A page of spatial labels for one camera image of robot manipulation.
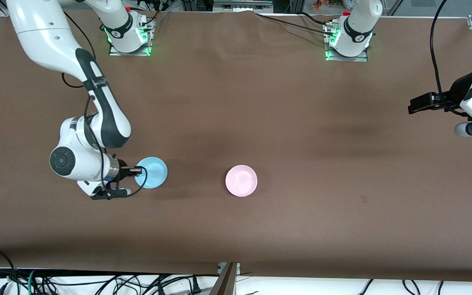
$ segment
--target table surface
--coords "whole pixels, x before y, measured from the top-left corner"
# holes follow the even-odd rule
[[[30,61],[1,18],[0,250],[16,266],[472,280],[472,138],[453,114],[407,114],[435,91],[431,19],[380,19],[369,62],[345,63],[317,33],[251,12],[171,13],[152,56],[109,57],[97,16],[68,12],[132,124],[110,152],[160,157],[169,175],[110,201],[56,176],[50,151],[86,92]],[[472,71],[472,30],[440,19],[435,37],[448,89]],[[249,197],[225,188],[238,164],[257,172]]]

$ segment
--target black cable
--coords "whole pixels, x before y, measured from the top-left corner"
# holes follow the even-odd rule
[[[114,288],[114,291],[112,292],[112,295],[117,295],[118,291],[120,290],[121,287],[125,286],[125,287],[128,287],[128,288],[132,288],[131,286],[127,286],[127,283],[132,280],[133,278],[136,278],[138,275],[134,275],[132,276],[130,279],[128,280],[123,280],[122,278],[119,278],[120,281],[121,281],[121,284],[118,284],[118,279],[116,279],[116,287]]]
[[[191,283],[191,280],[187,279],[187,282],[189,282],[189,289],[191,290],[191,295],[194,294],[194,290],[193,290],[193,284]]]
[[[313,18],[312,15],[308,14],[307,12],[300,11],[300,12],[297,12],[296,14],[305,15],[306,17],[308,17],[308,18],[309,18],[310,20],[312,20],[313,22],[315,22],[315,23],[317,23],[317,24],[320,24],[320,25],[325,25],[325,22],[321,22],[321,21],[319,21],[318,19]]]
[[[414,282],[414,280],[411,280],[411,282],[414,284],[414,287],[416,288],[416,292],[417,292],[416,294],[412,293],[412,291],[409,290],[409,288],[407,288],[407,285],[405,284],[405,280],[402,280],[402,285],[405,288],[405,290],[407,290],[411,295],[420,295],[420,289],[418,289],[418,285]]]
[[[168,281],[161,282],[161,284],[158,286],[158,289],[156,289],[156,291],[154,291],[150,295],[155,295],[156,293],[159,292],[159,290],[163,290],[163,288],[167,287],[169,284],[176,283],[180,280],[186,280],[186,279],[188,280],[189,278],[192,278],[192,277],[218,277],[218,275],[197,275],[197,276],[192,275],[192,276],[181,276],[181,277],[172,278]]]
[[[444,286],[444,281],[440,281],[440,285],[438,285],[438,295],[442,292],[442,286]]]
[[[103,284],[106,283],[107,281],[98,281],[98,282],[85,282],[85,283],[74,283],[74,284],[64,284],[64,283],[58,283],[58,282],[52,282],[49,279],[49,284],[52,285],[58,285],[58,286],[83,286],[83,285],[88,285],[88,284]]]
[[[14,275],[14,278],[15,278],[16,280],[19,280],[19,277],[17,276],[17,273],[16,273],[16,268],[14,267],[14,264],[12,263],[12,260],[10,260],[10,258],[8,258],[8,256],[7,256],[4,252],[2,252],[2,251],[0,251],[0,255],[3,256],[3,258],[5,258],[5,260],[7,261],[8,265],[10,266],[10,269],[11,269],[13,275]],[[21,289],[21,288],[20,288],[19,285],[18,285],[18,286],[17,286],[17,294],[18,294],[18,295],[19,295],[20,292],[21,292],[20,289]]]
[[[90,50],[92,50],[92,56],[94,56],[94,60],[95,60],[96,59],[96,52],[94,51],[94,46],[92,45],[92,42],[90,42],[90,39],[87,37],[85,32],[81,29],[81,27],[73,20],[73,18],[70,17],[70,15],[68,15],[65,11],[63,11],[63,13],[65,13],[67,18],[75,25],[75,27],[79,30],[79,32],[81,32],[81,34],[83,34],[86,41],[88,42],[88,45],[90,45]],[[65,73],[61,73],[61,79],[63,80],[63,83],[65,83],[65,85],[67,85],[70,88],[81,88],[81,87],[83,87],[83,85],[74,86],[74,85],[68,84],[67,80],[65,80]]]
[[[150,283],[147,287],[146,287],[146,290],[141,294],[141,295],[145,295],[146,293],[148,293],[150,290],[152,290],[152,288],[154,288],[157,284],[157,282],[161,279],[165,279],[165,278],[168,278],[170,277],[170,275],[159,275],[154,281],[152,281],[152,283]]]
[[[434,45],[433,45],[433,37],[434,37],[434,27],[436,25],[436,20],[438,19],[438,16],[440,15],[440,11],[444,7],[444,4],[447,2],[447,0],[443,0],[442,3],[440,3],[440,6],[438,6],[438,10],[436,11],[436,14],[433,18],[433,23],[431,24],[431,35],[429,36],[429,48],[431,50],[431,59],[433,60],[433,68],[434,68],[434,75],[436,78],[436,86],[438,87],[438,96],[440,97],[440,100],[444,104],[445,108],[452,112],[453,114],[457,114],[459,116],[467,116],[466,113],[461,113],[458,111],[453,110],[453,108],[447,104],[444,93],[442,93],[442,85],[440,84],[440,74],[438,73],[438,65],[436,64],[436,57],[434,54]]]
[[[61,73],[61,79],[63,80],[63,83],[65,83],[65,85],[67,85],[68,87],[70,88],[81,88],[83,87],[83,85],[80,85],[80,86],[74,86],[74,85],[71,85],[67,82],[67,80],[65,80],[65,73]]]
[[[43,290],[43,294],[47,293],[47,290],[45,290],[45,285],[47,285],[47,287],[50,289],[50,286],[45,283],[45,278],[42,278],[42,280],[41,280],[41,289]]]
[[[196,276],[193,276],[193,287],[191,288],[191,295],[196,295],[202,293],[202,290],[200,289],[200,286],[198,284],[198,279]]]
[[[6,282],[3,286],[1,286],[0,295],[3,295],[5,293],[6,286],[8,286],[8,282]]]
[[[256,14],[256,15],[259,15],[260,17],[268,18],[268,19],[270,19],[270,20],[274,20],[274,21],[276,21],[276,22],[281,22],[281,23],[284,23],[284,24],[288,24],[288,25],[291,25],[291,26],[295,26],[295,27],[298,27],[298,28],[302,28],[302,29],[305,29],[305,30],[310,30],[310,31],[313,31],[313,32],[318,32],[318,33],[320,33],[320,34],[333,35],[333,33],[331,33],[331,32],[324,32],[324,31],[322,31],[322,30],[316,30],[316,29],[313,29],[313,28],[308,28],[308,27],[300,26],[300,25],[297,25],[297,24],[285,22],[284,20],[281,20],[281,19],[277,19],[277,18],[274,18],[274,17],[269,17],[269,16],[267,16],[267,15],[261,15],[261,14]]]
[[[365,295],[365,293],[367,292],[367,289],[369,289],[369,286],[371,285],[373,281],[374,279],[369,280],[359,295]]]
[[[105,289],[105,287],[110,284],[110,282],[112,282],[113,280],[116,280],[116,278],[118,278],[119,276],[114,276],[112,277],[110,280],[106,281],[101,287],[99,287],[99,289],[96,291],[96,293],[94,295],[100,295],[101,292],[103,292],[103,290]]]
[[[156,16],[158,16],[158,13],[159,13],[159,11],[156,11],[156,13],[155,13],[154,16],[152,17],[152,19],[150,19],[150,20],[148,20],[148,21],[142,23],[141,25],[144,26],[144,25],[146,25],[146,24],[152,22],[154,19],[156,19]]]
[[[84,122],[85,124],[87,125],[88,129],[90,130],[90,134],[92,135],[92,138],[94,139],[94,142],[96,142],[97,146],[98,146],[98,150],[100,152],[100,156],[101,156],[101,185],[103,186],[103,189],[105,190],[105,192],[109,193],[111,196],[118,196],[115,192],[111,191],[110,189],[107,188],[107,186],[105,186],[105,179],[103,179],[103,172],[105,170],[105,166],[104,166],[104,156],[103,156],[103,150],[101,150],[101,146],[99,146],[98,144],[98,139],[96,138],[96,135],[94,134],[94,130],[92,129],[92,127],[90,127],[90,123],[88,123],[86,121],[86,112],[89,108],[89,102],[90,102],[90,95],[88,95],[87,99],[86,99],[86,104],[85,104],[85,110],[84,110],[84,114],[83,114],[83,118],[84,118]],[[147,182],[147,179],[148,179],[148,171],[146,170],[145,167],[142,167],[142,166],[135,166],[136,168],[141,168],[145,171],[145,179],[142,183],[142,185],[139,186],[139,188],[127,195],[127,196],[119,196],[119,197],[123,197],[123,198],[127,198],[127,197],[131,197],[131,196],[134,196],[135,194],[139,193],[142,189],[143,189],[143,186],[145,185],[145,183]]]

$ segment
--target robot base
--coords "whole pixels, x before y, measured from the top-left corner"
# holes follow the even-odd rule
[[[142,22],[146,22],[146,16],[142,15]],[[110,43],[109,55],[110,56],[150,56],[152,53],[152,40],[154,39],[154,28],[156,27],[156,19],[151,20],[146,26],[144,27],[144,32],[139,32],[139,37],[141,39],[147,39],[147,43],[141,45],[139,49],[133,52],[120,52],[112,43]]]
[[[324,32],[332,32],[336,34],[336,30],[339,28],[339,24],[336,23],[337,19],[333,19],[332,22],[327,22],[322,25]],[[331,47],[330,43],[333,41],[335,36],[324,35],[325,44],[325,60],[337,60],[337,61],[362,61],[367,62],[367,49],[364,49],[359,56],[347,57],[339,54],[335,48]]]

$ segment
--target power cord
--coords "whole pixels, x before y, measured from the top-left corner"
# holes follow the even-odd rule
[[[411,282],[414,284],[414,287],[416,288],[416,294],[413,293],[411,290],[409,290],[409,288],[407,288],[407,285],[405,284],[405,280],[402,280],[402,285],[403,287],[405,288],[406,291],[408,291],[408,293],[410,293],[411,295],[420,295],[420,289],[418,289],[418,285],[416,284],[416,282],[414,282],[414,280],[411,280]]]
[[[365,293],[367,292],[367,289],[369,289],[369,286],[371,285],[373,281],[374,279],[369,280],[367,284],[365,285],[365,287],[363,288],[363,290],[358,295],[365,295]]]
[[[8,285],[8,283],[5,283],[3,286],[1,286],[0,288],[0,295],[3,295],[5,293],[5,289],[6,289],[6,286]]]
[[[10,269],[11,269],[11,274],[13,275],[14,279],[16,281],[19,281],[19,277],[17,276],[17,273],[16,273],[16,268],[14,267],[14,264],[12,263],[12,261],[10,260],[10,258],[8,258],[8,256],[0,251],[0,255],[3,256],[3,258],[5,258],[5,260],[7,261],[8,265],[10,266]],[[17,286],[17,295],[20,295],[20,287],[19,285]]]
[[[281,20],[281,19],[277,19],[277,18],[274,18],[274,17],[267,16],[267,15],[261,15],[261,14],[256,14],[256,15],[258,15],[260,17],[263,17],[263,18],[270,19],[270,20],[274,20],[275,22],[284,23],[284,24],[295,26],[295,27],[302,28],[302,29],[305,29],[305,30],[310,30],[310,31],[313,31],[313,32],[318,32],[320,34],[330,35],[330,36],[333,35],[333,33],[331,33],[331,32],[324,32],[322,30],[316,30],[316,29],[313,29],[313,28],[300,26],[300,25],[297,25],[297,24],[285,22],[284,20]]]
[[[453,114],[457,114],[459,116],[467,116],[466,113],[461,113],[458,111],[453,110],[453,108],[447,104],[444,93],[442,93],[442,85],[440,84],[440,74],[438,73],[438,65],[436,64],[436,57],[434,54],[434,45],[433,45],[433,37],[434,37],[434,27],[436,25],[436,21],[438,19],[438,16],[440,15],[440,11],[444,7],[445,3],[447,0],[443,0],[442,3],[440,3],[440,6],[438,6],[438,10],[436,11],[436,14],[433,18],[433,23],[431,24],[431,35],[429,36],[429,48],[431,50],[431,59],[433,60],[433,68],[434,68],[434,75],[436,78],[436,86],[438,87],[438,96],[440,97],[440,100],[444,104],[445,108],[452,112]]]
[[[191,287],[191,295],[196,295],[202,293],[202,290],[200,289],[200,286],[198,285],[198,279],[196,276],[193,276],[193,286]]]
[[[79,30],[79,32],[81,32],[81,34],[83,34],[83,36],[85,37],[86,41],[88,42],[88,45],[90,45],[90,50],[92,50],[92,56],[94,56],[94,59],[96,59],[96,52],[94,51],[94,46],[92,45],[92,42],[90,42],[90,39],[88,38],[88,36],[85,34],[85,32],[81,29],[81,27],[73,20],[73,18],[68,15],[68,13],[66,13],[65,11],[63,11],[63,13],[67,16],[67,18],[75,25],[75,27]],[[65,85],[67,85],[68,87],[70,88],[82,88],[83,85],[80,85],[80,86],[75,86],[75,85],[71,85],[67,82],[67,80],[65,79],[65,73],[61,73],[61,79],[63,80],[63,83],[65,83]]]
[[[440,285],[438,285],[438,295],[442,292],[442,286],[444,286],[444,281],[440,281]]]
[[[297,12],[296,14],[301,14],[301,15],[305,15],[306,17],[308,17],[310,20],[312,20],[313,22],[317,23],[317,24],[320,24],[320,25],[325,25],[325,22],[321,22],[319,21],[318,19],[316,18],[313,18],[312,15],[306,13],[306,12],[303,12],[303,11],[300,11],[300,12]]]
[[[159,13],[159,11],[156,11],[156,13],[155,13],[154,16],[152,17],[152,19],[150,19],[150,20],[148,20],[148,21],[142,23],[141,25],[144,26],[144,25],[146,25],[146,24],[152,22],[154,19],[156,19],[156,16],[158,16],[158,13]]]

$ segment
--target plug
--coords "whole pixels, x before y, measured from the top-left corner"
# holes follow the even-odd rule
[[[158,282],[158,295],[165,295],[165,292],[163,292],[163,287],[161,287],[161,280]]]
[[[1,286],[0,288],[0,295],[3,295],[3,293],[5,293],[5,289],[6,289],[6,286],[8,285],[8,283],[5,283],[3,286]]]
[[[198,285],[198,279],[196,277],[193,277],[193,293],[192,295],[196,295],[202,293],[202,290],[200,289],[200,286]]]

